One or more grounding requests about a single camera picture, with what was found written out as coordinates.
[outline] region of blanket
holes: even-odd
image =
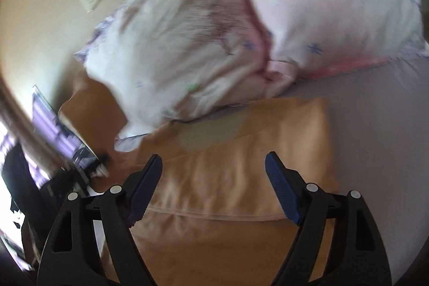
[[[60,116],[96,152],[112,157],[102,192],[141,170],[152,153],[164,162],[161,180],[143,219],[131,229],[159,285],[269,285],[297,232],[284,214],[264,169],[276,151],[307,182],[335,191],[329,127],[321,98],[267,99],[214,120],[170,122],[132,152],[114,150],[125,124],[110,91],[83,76]],[[332,224],[313,278],[329,252]],[[107,247],[102,262],[116,280]]]

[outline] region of mattress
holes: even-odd
[[[284,96],[328,99],[341,193],[364,196],[395,282],[429,236],[429,58],[299,82]],[[131,150],[140,139],[121,140],[117,149]]]

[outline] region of wall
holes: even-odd
[[[71,96],[81,68],[72,54],[121,2],[86,13],[79,0],[0,0],[0,73],[28,116],[35,84],[56,109]]]

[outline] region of beige wall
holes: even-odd
[[[72,54],[122,1],[86,13],[79,0],[0,0],[0,72],[28,115],[35,84],[54,108],[70,97],[80,69]]]

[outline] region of blue gripper pad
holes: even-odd
[[[284,214],[296,225],[299,225],[303,219],[299,211],[302,194],[295,192],[286,175],[288,171],[295,171],[286,169],[275,152],[270,152],[265,157],[265,171]]]
[[[143,218],[149,202],[152,199],[155,188],[162,174],[162,159],[156,155],[151,159],[148,167],[143,170],[142,178],[129,196],[129,213],[127,217],[128,227],[132,227]]]

